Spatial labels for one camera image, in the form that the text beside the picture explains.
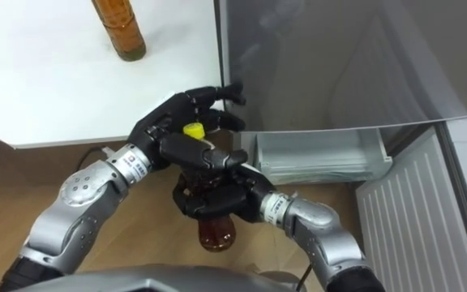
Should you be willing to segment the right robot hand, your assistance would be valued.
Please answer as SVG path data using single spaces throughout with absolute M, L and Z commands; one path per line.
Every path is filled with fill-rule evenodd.
M 211 220 L 235 214 L 246 222 L 263 222 L 260 209 L 263 199 L 275 186 L 257 169 L 239 165 L 226 172 L 221 184 L 202 195 L 184 193 L 188 183 L 181 174 L 173 189 L 173 200 L 182 214 L 196 220 Z

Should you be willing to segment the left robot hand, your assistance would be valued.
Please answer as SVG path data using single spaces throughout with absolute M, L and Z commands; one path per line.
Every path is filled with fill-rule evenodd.
M 176 93 L 141 118 L 132 128 L 127 142 L 136 146 L 149 160 L 152 172 L 163 170 L 170 162 L 160 154 L 161 140 L 168 134 L 181 133 L 185 125 L 200 122 L 206 131 L 226 129 L 239 132 L 245 129 L 246 123 L 238 116 L 212 108 L 217 101 L 245 105 L 242 90 L 242 84 L 234 83 Z

